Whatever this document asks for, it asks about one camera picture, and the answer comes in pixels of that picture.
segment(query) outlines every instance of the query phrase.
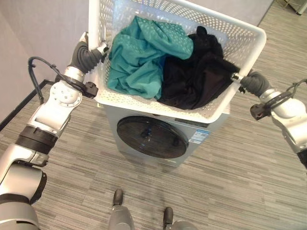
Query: silver metal arm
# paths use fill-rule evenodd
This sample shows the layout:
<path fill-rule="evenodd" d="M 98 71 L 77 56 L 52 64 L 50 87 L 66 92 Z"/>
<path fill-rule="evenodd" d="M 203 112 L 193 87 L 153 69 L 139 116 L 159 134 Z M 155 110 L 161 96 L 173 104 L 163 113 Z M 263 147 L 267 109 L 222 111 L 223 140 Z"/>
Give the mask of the silver metal arm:
<path fill-rule="evenodd" d="M 93 97 L 97 88 L 83 84 L 84 76 L 104 60 L 107 46 L 88 51 L 84 33 L 61 80 L 53 84 L 46 103 L 40 105 L 0 158 L 0 230 L 37 230 L 38 221 L 31 204 L 37 201 L 47 182 L 44 167 L 48 153 L 70 120 L 82 96 Z"/>
<path fill-rule="evenodd" d="M 260 96 L 260 101 L 266 104 L 269 100 L 280 95 L 276 89 L 268 89 Z M 283 133 L 293 152 L 298 153 L 307 149 L 307 113 L 304 103 L 298 99 L 289 98 L 281 105 L 271 109 L 273 123 Z"/>
<path fill-rule="evenodd" d="M 298 154 L 307 168 L 307 113 L 304 103 L 292 98 L 288 91 L 277 91 L 257 72 L 246 77 L 235 73 L 232 80 L 240 82 L 247 91 L 259 97 L 261 104 L 251 107 L 253 117 L 259 120 L 270 115 L 273 123 L 282 130 L 293 152 Z"/>

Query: perforated plastic basket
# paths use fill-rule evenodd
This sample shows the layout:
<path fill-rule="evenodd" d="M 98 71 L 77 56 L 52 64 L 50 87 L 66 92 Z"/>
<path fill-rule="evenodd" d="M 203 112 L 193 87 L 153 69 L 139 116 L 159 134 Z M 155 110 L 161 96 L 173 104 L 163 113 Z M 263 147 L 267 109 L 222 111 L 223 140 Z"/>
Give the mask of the perforated plastic basket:
<path fill-rule="evenodd" d="M 115 35 L 128 26 L 135 15 L 180 24 L 187 34 L 195 33 L 198 25 L 204 26 L 209 34 L 218 38 L 225 59 L 240 67 L 243 76 L 251 70 L 266 42 L 262 29 L 184 0 L 90 0 L 89 47 L 96 48 L 104 40 L 112 46 Z M 239 88 L 239 84 L 233 83 L 203 108 L 181 110 L 154 99 L 146 100 L 108 89 L 109 71 L 110 61 L 106 58 L 105 63 L 99 64 L 91 73 L 91 79 L 99 88 L 97 102 L 203 123 L 217 120 Z"/>

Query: front-loading washing machine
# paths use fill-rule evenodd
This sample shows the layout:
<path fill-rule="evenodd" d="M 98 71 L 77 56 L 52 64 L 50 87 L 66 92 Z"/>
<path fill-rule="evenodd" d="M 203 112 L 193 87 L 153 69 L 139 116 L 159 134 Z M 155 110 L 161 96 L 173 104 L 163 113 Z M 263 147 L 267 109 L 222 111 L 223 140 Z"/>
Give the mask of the front-loading washing machine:
<path fill-rule="evenodd" d="M 204 124 L 104 105 L 118 150 L 179 166 L 229 116 L 230 109 L 213 123 Z"/>

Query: washing machine door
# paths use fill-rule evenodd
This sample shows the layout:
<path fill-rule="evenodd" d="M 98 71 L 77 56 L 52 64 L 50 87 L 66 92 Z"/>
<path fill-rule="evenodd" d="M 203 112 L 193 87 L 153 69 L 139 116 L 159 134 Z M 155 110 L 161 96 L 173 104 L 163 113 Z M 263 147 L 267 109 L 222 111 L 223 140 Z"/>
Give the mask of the washing machine door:
<path fill-rule="evenodd" d="M 186 136 L 172 125 L 146 116 L 128 116 L 117 125 L 119 137 L 133 149 L 158 158 L 182 156 L 189 145 Z"/>

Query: teal shirt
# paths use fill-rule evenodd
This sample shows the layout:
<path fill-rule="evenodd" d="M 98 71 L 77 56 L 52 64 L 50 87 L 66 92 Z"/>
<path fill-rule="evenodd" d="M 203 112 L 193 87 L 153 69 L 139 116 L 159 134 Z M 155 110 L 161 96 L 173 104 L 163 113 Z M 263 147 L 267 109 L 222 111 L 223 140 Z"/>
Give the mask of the teal shirt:
<path fill-rule="evenodd" d="M 187 59 L 192 51 L 193 42 L 180 25 L 135 16 L 114 38 L 107 86 L 120 93 L 159 99 L 165 56 Z"/>

